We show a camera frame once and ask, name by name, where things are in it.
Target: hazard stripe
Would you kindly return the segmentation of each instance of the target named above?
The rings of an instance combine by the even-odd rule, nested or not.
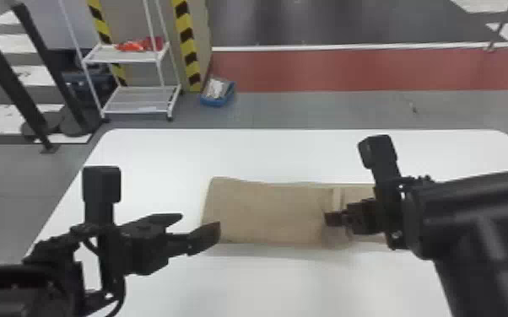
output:
[[[181,40],[181,58],[185,63],[185,74],[192,92],[201,90],[201,68],[193,24],[187,0],[171,0],[176,15],[176,29]]]
[[[102,12],[100,0],[87,0],[87,4],[89,5],[90,15],[93,17],[93,23],[95,24],[96,32],[99,34],[100,41],[104,44],[113,44],[111,30],[105,22],[105,15]],[[110,71],[118,78],[120,85],[127,86],[124,67],[120,64],[111,64]]]

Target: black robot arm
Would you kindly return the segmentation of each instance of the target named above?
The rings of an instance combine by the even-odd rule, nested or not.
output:
[[[432,260],[455,317],[508,316],[508,172],[434,182],[402,177],[389,136],[359,144],[375,199],[326,215],[355,234]]]
[[[189,234],[167,233],[181,220],[177,213],[116,226],[113,209],[121,198],[120,181],[116,167],[84,169],[84,223],[38,242],[21,265],[0,266],[0,317],[88,316],[116,303],[108,314],[113,316],[124,302],[125,276],[152,274],[173,256],[195,255],[219,241],[219,223]],[[100,290],[85,290],[82,264],[74,259],[81,244],[99,260]]]

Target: wire shelf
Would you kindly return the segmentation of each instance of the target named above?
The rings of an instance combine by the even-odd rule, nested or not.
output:
[[[118,87],[106,102],[108,114],[167,113],[171,116],[180,85],[157,87]]]
[[[161,61],[170,42],[165,42],[161,51],[118,51],[113,45],[97,44],[95,48],[83,59],[87,64],[96,63],[136,63]]]

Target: black tripod leg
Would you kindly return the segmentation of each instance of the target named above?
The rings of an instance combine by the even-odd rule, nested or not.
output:
[[[0,52],[0,86],[16,105],[19,113],[30,125],[35,135],[41,140],[45,150],[47,152],[52,151],[55,145],[47,138],[48,127],[46,119],[37,109],[34,100],[30,97],[28,91],[25,90],[2,52]]]
[[[23,3],[17,3],[12,6],[12,11],[14,11],[19,22],[34,43],[37,53],[46,64],[55,85],[65,101],[65,105],[68,107],[68,111],[64,111],[65,116],[63,121],[60,122],[61,132],[70,137],[80,137],[96,131],[100,126],[100,113],[97,109],[83,110],[78,101],[73,97],[65,83],[65,79],[63,79],[63,75],[59,72],[59,66],[47,49],[39,30],[35,27],[28,8]]]

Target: beige cloth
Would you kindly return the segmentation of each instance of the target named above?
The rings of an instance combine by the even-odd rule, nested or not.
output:
[[[372,185],[265,184],[215,177],[203,223],[221,222],[221,242],[339,249],[351,238],[323,213],[373,197]]]

